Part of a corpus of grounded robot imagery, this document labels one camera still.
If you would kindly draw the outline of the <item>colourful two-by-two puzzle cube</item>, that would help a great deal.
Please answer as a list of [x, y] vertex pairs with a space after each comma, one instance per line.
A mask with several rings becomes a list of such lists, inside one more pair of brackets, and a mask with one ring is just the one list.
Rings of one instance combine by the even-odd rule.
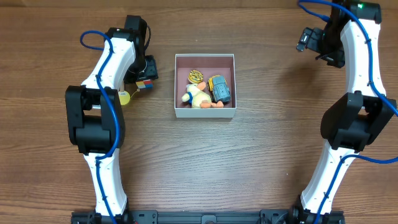
[[136, 85], [138, 89], [151, 89], [154, 87], [153, 81], [151, 79], [137, 81]]

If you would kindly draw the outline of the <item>round golden cookie toy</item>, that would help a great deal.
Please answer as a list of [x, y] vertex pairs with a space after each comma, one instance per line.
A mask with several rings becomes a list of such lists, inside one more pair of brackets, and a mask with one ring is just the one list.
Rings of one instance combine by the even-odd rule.
[[191, 70], [188, 74], [188, 81], [190, 83], [201, 83], [203, 81], [203, 74], [198, 70]]

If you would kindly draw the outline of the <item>plush duck toy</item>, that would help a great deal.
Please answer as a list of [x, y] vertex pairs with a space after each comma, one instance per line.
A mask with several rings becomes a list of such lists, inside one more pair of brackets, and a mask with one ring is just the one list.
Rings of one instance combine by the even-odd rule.
[[205, 88], [205, 82], [188, 84], [187, 92], [182, 96], [182, 101], [189, 103], [192, 108], [223, 108], [223, 102], [213, 102], [211, 96], [204, 92]]

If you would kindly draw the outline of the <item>yellow and grey toy truck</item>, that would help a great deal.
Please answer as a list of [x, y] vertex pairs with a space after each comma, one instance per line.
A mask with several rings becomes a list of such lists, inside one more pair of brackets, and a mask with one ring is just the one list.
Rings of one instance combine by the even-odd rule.
[[215, 75], [208, 79], [208, 90], [213, 102], [228, 103], [231, 100], [231, 92], [226, 79], [222, 75]]

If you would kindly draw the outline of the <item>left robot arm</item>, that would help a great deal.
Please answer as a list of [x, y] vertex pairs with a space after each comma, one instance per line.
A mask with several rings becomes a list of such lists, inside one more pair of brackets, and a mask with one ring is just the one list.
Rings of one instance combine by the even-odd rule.
[[73, 212], [71, 222], [132, 223], [119, 168], [125, 137], [122, 98], [125, 84], [149, 89], [158, 78], [154, 57], [146, 55], [151, 30], [141, 16], [128, 15], [124, 27], [99, 35], [104, 45], [91, 75], [65, 92], [70, 142], [83, 154], [96, 194], [94, 211]]

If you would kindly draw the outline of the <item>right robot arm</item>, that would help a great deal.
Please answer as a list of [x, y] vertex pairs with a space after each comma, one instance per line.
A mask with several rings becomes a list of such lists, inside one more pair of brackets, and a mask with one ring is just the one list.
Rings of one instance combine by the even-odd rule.
[[345, 67], [346, 92], [323, 115], [320, 160], [286, 223], [344, 223], [343, 212], [331, 208], [346, 171], [356, 158], [381, 163], [360, 153], [397, 114], [397, 102], [386, 96], [379, 68], [380, 5], [362, 1], [322, 4], [331, 7], [329, 16], [316, 14], [326, 26], [304, 29], [296, 49], [312, 50], [328, 65]]

